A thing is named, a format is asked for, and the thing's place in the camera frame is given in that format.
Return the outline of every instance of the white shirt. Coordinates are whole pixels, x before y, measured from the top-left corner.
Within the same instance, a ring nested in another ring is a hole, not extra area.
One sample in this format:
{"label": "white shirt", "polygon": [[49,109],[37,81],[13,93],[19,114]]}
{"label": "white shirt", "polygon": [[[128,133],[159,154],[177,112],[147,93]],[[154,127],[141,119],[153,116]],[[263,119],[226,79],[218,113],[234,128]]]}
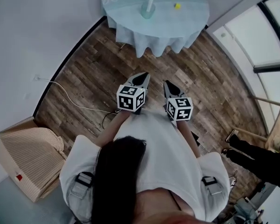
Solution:
{"label": "white shirt", "polygon": [[[141,115],[131,115],[115,139],[126,136],[147,143],[138,173],[137,193],[156,188],[171,190],[193,209],[197,219],[204,221],[212,221],[224,209],[230,184],[220,154],[209,153],[197,159],[165,112],[142,109]],[[94,173],[98,152],[99,147],[89,139],[77,136],[60,173],[65,201],[70,184],[80,172]],[[212,196],[202,182],[204,176],[215,177],[222,193]]]}

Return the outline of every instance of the person's foot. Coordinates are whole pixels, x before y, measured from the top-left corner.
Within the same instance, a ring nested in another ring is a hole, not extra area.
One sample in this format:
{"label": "person's foot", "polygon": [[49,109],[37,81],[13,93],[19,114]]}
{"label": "person's foot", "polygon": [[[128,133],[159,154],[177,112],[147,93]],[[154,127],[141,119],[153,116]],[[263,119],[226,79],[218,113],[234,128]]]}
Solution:
{"label": "person's foot", "polygon": [[227,136],[227,138],[225,139],[225,142],[226,142],[226,143],[229,143],[230,137],[233,136],[233,135],[237,135],[237,134],[238,134],[238,130],[233,129],[233,130],[230,132],[230,134]]}
{"label": "person's foot", "polygon": [[222,149],[221,154],[223,154],[224,156],[227,156],[227,151],[228,150],[229,149],[226,149],[226,148]]}

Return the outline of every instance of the wooden floor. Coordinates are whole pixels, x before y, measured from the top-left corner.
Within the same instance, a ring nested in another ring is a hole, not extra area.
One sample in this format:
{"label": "wooden floor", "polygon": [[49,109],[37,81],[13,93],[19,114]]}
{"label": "wooden floor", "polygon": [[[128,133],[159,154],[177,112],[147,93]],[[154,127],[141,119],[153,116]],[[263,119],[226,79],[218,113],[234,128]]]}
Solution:
{"label": "wooden floor", "polygon": [[[202,154],[221,152],[227,147],[224,140],[231,131],[231,124],[266,135],[260,113],[255,102],[248,98],[249,91],[241,76],[206,32],[202,32],[189,49],[176,54],[167,48],[161,57],[155,57],[147,49],[138,59],[132,46],[125,45],[120,50],[121,45],[115,42],[115,30],[103,24],[78,48],[56,81],[78,105],[113,112],[117,107],[119,85],[143,71],[151,75],[145,106],[161,110],[163,81],[168,79],[181,86],[193,100],[189,126],[199,136]],[[60,87],[52,84],[36,121],[60,135],[68,153],[77,135],[94,140],[100,134],[105,115],[74,106]],[[104,126],[112,118],[112,114],[108,115]],[[263,145],[249,136],[240,135],[240,138]],[[230,195],[230,202],[235,203],[240,197],[250,195],[259,179],[225,157],[223,162],[230,176],[238,171],[238,183]],[[221,216],[231,207],[228,205]]]}

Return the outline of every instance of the light blue tablecloth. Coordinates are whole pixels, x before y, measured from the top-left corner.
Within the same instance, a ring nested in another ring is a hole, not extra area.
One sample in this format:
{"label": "light blue tablecloth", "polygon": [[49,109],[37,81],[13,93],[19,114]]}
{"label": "light blue tablecloth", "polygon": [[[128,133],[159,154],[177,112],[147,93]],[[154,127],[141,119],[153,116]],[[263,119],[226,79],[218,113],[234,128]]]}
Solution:
{"label": "light blue tablecloth", "polygon": [[102,0],[109,27],[116,28],[116,41],[133,45],[137,57],[147,47],[161,56],[166,46],[179,53],[190,47],[209,18],[206,0],[154,0],[155,13],[151,19],[140,14],[147,0]]}

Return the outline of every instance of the black pants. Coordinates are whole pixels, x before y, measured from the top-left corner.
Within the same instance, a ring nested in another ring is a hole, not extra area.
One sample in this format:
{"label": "black pants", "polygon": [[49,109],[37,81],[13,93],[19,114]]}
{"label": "black pants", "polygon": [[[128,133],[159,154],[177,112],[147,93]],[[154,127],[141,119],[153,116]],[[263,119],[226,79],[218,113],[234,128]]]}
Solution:
{"label": "black pants", "polygon": [[230,137],[230,146],[249,155],[251,158],[235,151],[228,150],[227,158],[234,163],[248,169],[265,182],[280,187],[280,154],[250,145],[240,140],[236,135]]}

